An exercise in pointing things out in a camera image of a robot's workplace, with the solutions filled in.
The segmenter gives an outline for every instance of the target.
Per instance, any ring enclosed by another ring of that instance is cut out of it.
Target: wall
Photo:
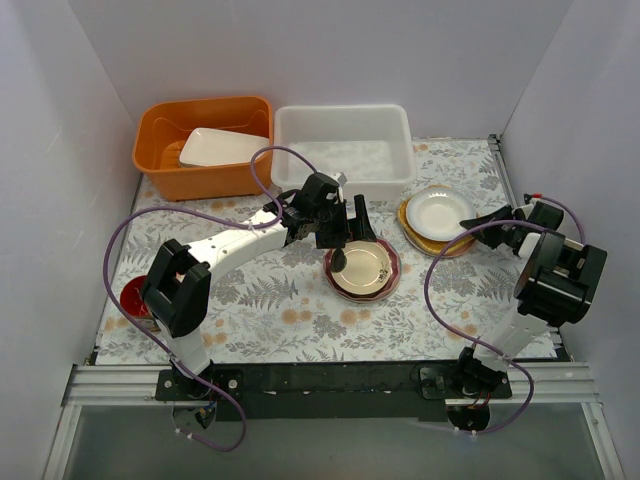
[[[504,134],[516,190],[575,207],[609,252],[590,313],[564,333],[592,366],[628,478],[640,478],[639,86],[640,4],[576,0]]]
[[[64,0],[0,0],[0,470],[40,478],[101,258],[130,209],[130,117]]]
[[[571,0],[69,3],[134,119],[257,92],[399,103],[416,136],[478,138],[504,130]]]

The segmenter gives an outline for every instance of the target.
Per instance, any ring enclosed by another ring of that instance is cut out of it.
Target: orange bin
[[[145,112],[138,126],[133,163],[170,201],[262,193],[247,163],[181,167],[180,152],[191,132],[217,128],[259,135],[273,145],[271,105],[261,97],[228,97],[161,103]],[[272,152],[256,161],[260,181],[271,184]]]

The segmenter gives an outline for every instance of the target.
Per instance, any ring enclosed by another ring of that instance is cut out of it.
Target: white plastic container
[[[347,200],[394,200],[416,180],[407,112],[398,105],[288,106],[275,115],[275,142],[292,148],[326,174],[344,172]],[[309,168],[275,151],[271,180],[300,188]]]

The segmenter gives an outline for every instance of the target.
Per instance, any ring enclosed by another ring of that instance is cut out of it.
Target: purple cable
[[[200,436],[198,434],[189,432],[188,430],[185,430],[185,429],[182,429],[182,428],[179,429],[181,433],[184,433],[187,436],[191,435],[191,438],[194,438],[195,440],[199,441],[200,443],[203,443],[203,444],[207,445],[208,447],[211,447],[214,450],[218,450],[220,452],[230,452],[232,450],[235,450],[236,448],[238,448],[238,446],[240,446],[240,444],[244,440],[244,437],[245,437],[245,435],[247,433],[247,417],[246,417],[246,415],[244,413],[244,410],[242,409],[240,404],[231,395],[229,395],[227,392],[225,392],[221,388],[216,387],[212,383],[207,382],[205,379],[200,378],[198,375],[196,375],[191,370],[189,370],[179,359],[177,359],[173,355],[173,353],[171,352],[169,347],[167,347],[165,344],[163,344],[153,333],[151,333],[146,327],[144,327],[140,322],[138,322],[133,316],[131,316],[122,307],[122,305],[118,301],[115,293],[113,292],[113,289],[111,288],[111,284],[109,282],[109,258],[111,257],[111,251],[113,250],[113,246],[115,245],[116,240],[118,238],[118,235],[120,235],[120,232],[122,230],[124,230],[124,228],[129,223],[131,223],[132,220],[134,220],[135,218],[137,218],[137,217],[139,217],[141,215],[149,213],[149,212],[157,212],[157,211],[160,211],[160,210],[165,210],[165,211],[170,211],[170,212],[186,213],[188,215],[193,215],[194,217],[204,218],[205,220],[211,220],[212,222],[220,223],[222,225],[226,225],[227,227],[233,227],[233,228],[238,228],[238,229],[242,229],[242,230],[249,230],[251,228],[255,228],[255,229],[268,228],[268,227],[271,227],[271,226],[275,225],[276,223],[278,223],[282,219],[282,213],[283,213],[282,212],[282,205],[276,199],[276,197],[271,192],[269,192],[267,187],[265,187],[262,184],[262,182],[258,178],[258,174],[256,173],[256,167],[255,167],[255,162],[256,162],[257,158],[261,154],[263,154],[265,152],[268,152],[270,150],[282,150],[282,151],[288,152],[288,153],[298,157],[300,160],[302,160],[302,162],[304,162],[314,172],[317,172],[317,170],[311,164],[311,162],[309,162],[306,158],[304,158],[302,155],[300,155],[295,150],[292,150],[292,149],[287,148],[287,147],[281,147],[281,146],[278,146],[278,145],[271,145],[271,146],[268,146],[268,147],[261,148],[260,150],[258,150],[256,153],[253,154],[253,156],[251,157],[251,160],[249,162],[249,168],[251,170],[251,176],[256,181],[256,183],[258,184],[260,189],[267,195],[267,197],[269,197],[273,202],[275,202],[276,207],[278,209],[278,214],[276,215],[275,219],[273,219],[273,220],[271,220],[270,222],[267,222],[267,223],[260,223],[260,224],[256,224],[256,225],[248,225],[248,224],[232,222],[232,221],[229,221],[229,220],[225,220],[223,218],[213,217],[213,216],[207,215],[205,213],[200,213],[200,212],[196,212],[194,210],[189,210],[187,208],[181,208],[181,207],[163,206],[163,207],[144,208],[142,210],[139,210],[139,211],[131,214],[129,217],[125,218],[116,227],[115,231],[111,235],[111,238],[109,239],[109,243],[107,244],[107,248],[105,249],[105,252],[104,252],[104,259],[102,261],[102,280],[104,282],[105,289],[107,290],[107,295],[109,296],[111,301],[114,303],[116,308],[120,311],[120,313],[127,320],[129,320],[134,327],[136,327],[138,330],[140,330],[142,333],[144,333],[156,345],[158,345],[162,350],[164,350],[171,357],[171,359],[174,360],[174,363],[176,364],[176,366],[178,366],[180,369],[182,369],[185,373],[187,373],[187,375],[189,375],[191,378],[193,378],[197,382],[199,382],[202,385],[204,385],[205,387],[213,390],[214,392],[218,393],[219,395],[222,395],[238,411],[238,414],[240,415],[240,419],[242,420],[242,432],[240,433],[240,436],[238,437],[238,440],[233,445],[230,445],[230,446],[218,445],[218,444],[216,444],[216,443],[214,443],[214,442],[212,442],[212,441],[210,441],[210,440],[208,440],[208,439],[206,439],[206,438],[204,438],[204,437],[202,437],[202,436]]]
[[[435,318],[436,321],[440,325],[442,325],[444,328],[446,328],[450,332],[455,333],[456,335],[458,335],[458,336],[460,336],[460,337],[462,337],[462,338],[464,338],[466,340],[469,340],[470,342],[473,342],[473,343],[478,344],[478,345],[482,345],[483,347],[485,347],[485,348],[491,350],[492,352],[495,352],[496,354],[500,355],[501,357],[503,357],[505,359],[505,361],[509,365],[511,365],[512,367],[520,370],[524,374],[524,376],[527,377],[527,380],[529,381],[529,394],[527,395],[527,398],[522,403],[520,408],[518,408],[518,410],[511,417],[509,417],[507,420],[505,420],[503,423],[501,423],[499,425],[496,425],[496,426],[491,427],[491,428],[487,428],[486,430],[480,430],[480,431],[478,431],[476,433],[497,432],[498,430],[502,430],[504,427],[506,427],[507,425],[511,424],[515,419],[517,419],[520,415],[522,415],[522,412],[524,412],[527,409],[527,407],[531,403],[531,399],[533,398],[533,392],[534,392],[534,388],[535,388],[534,382],[533,382],[533,378],[531,377],[531,374],[524,367],[521,367],[516,362],[514,362],[512,359],[504,357],[504,352],[502,352],[499,348],[494,347],[493,345],[485,342],[484,340],[482,340],[480,338],[475,338],[475,337],[472,337],[471,335],[467,335],[466,333],[461,332],[460,330],[458,330],[457,328],[452,327],[447,322],[445,322],[442,318],[440,318],[440,316],[436,313],[435,309],[433,308],[433,305],[431,304],[431,300],[429,299],[429,282],[431,281],[431,277],[433,275],[433,270],[436,267],[437,263],[440,260],[442,260],[442,257],[447,252],[447,250],[449,250],[449,248],[451,248],[455,243],[459,242],[460,240],[462,240],[467,235],[471,235],[473,233],[480,232],[480,231],[484,230],[485,228],[498,227],[498,226],[502,226],[502,225],[516,225],[516,226],[520,226],[520,227],[527,227],[527,228],[530,228],[532,230],[537,230],[538,232],[544,232],[545,231],[545,229],[540,227],[539,225],[534,225],[534,224],[529,223],[529,222],[523,222],[521,220],[499,220],[499,221],[489,222],[489,223],[485,223],[484,225],[478,225],[477,227],[470,228],[466,232],[461,233],[456,238],[454,238],[449,243],[447,243],[447,245],[440,251],[440,253],[436,256],[436,258],[431,263],[431,266],[427,270],[427,276],[424,279],[424,299],[427,302],[427,308],[431,312],[431,315],[433,315],[433,318]],[[437,427],[437,426],[429,426],[428,428],[433,428],[433,429],[436,429],[436,430],[447,430],[448,431],[448,429],[445,429],[443,427]]]
[[[582,228],[582,224],[580,223],[580,220],[578,220],[578,217],[576,216],[576,214],[573,213],[573,211],[571,211],[571,209],[569,207],[567,207],[564,203],[559,202],[558,200],[555,200],[553,198],[549,198],[549,197],[547,197],[545,195],[541,195],[541,194],[536,194],[536,195],[538,195],[538,198],[546,200],[549,203],[556,204],[557,206],[559,206],[560,208],[562,208],[565,212],[567,212],[569,214],[569,216],[575,222],[576,227],[578,228],[578,234],[580,235],[580,243],[584,245],[584,243],[587,241],[587,237],[584,234],[584,228]]]

